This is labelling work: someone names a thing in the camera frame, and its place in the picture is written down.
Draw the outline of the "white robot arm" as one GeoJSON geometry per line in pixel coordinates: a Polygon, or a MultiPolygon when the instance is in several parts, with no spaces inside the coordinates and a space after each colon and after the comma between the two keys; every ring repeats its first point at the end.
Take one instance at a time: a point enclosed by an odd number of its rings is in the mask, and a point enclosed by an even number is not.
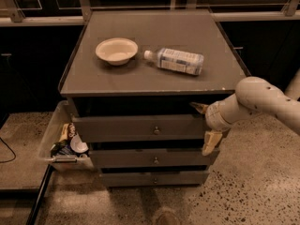
{"type": "Polygon", "coordinates": [[[242,79],[235,92],[210,105],[190,102],[190,105],[205,116],[210,127],[204,133],[202,154],[210,155],[233,124],[254,118],[262,113],[275,117],[287,128],[300,134],[300,102],[286,96],[268,81],[254,76],[242,79]]]}

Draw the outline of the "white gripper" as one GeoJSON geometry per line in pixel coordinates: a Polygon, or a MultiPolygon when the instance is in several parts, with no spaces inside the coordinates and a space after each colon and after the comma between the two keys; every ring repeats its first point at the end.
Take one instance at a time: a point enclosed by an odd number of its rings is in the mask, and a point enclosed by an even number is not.
{"type": "Polygon", "coordinates": [[[225,132],[232,127],[232,125],[225,119],[225,112],[229,105],[225,101],[217,101],[209,106],[198,102],[190,102],[189,105],[197,112],[205,114],[206,124],[212,129],[211,131],[206,131],[204,133],[202,154],[204,156],[208,156],[221,141],[221,132],[225,132]]]}

